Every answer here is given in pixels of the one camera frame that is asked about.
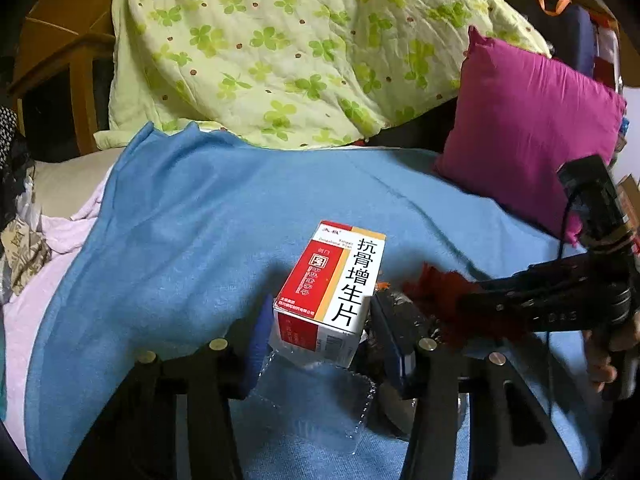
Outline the person's right hand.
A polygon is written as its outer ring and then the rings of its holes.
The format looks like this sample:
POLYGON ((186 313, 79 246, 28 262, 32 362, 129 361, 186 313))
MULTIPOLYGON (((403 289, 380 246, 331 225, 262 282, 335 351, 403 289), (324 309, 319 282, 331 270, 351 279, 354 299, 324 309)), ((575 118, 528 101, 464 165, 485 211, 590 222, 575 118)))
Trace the person's right hand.
POLYGON ((617 368, 612 362, 614 354, 634 350, 639 344, 639 312, 611 337, 607 346, 600 341, 599 336, 594 336, 591 330, 582 332, 582 342, 587 362, 587 377, 591 388, 600 393, 617 377, 617 368))

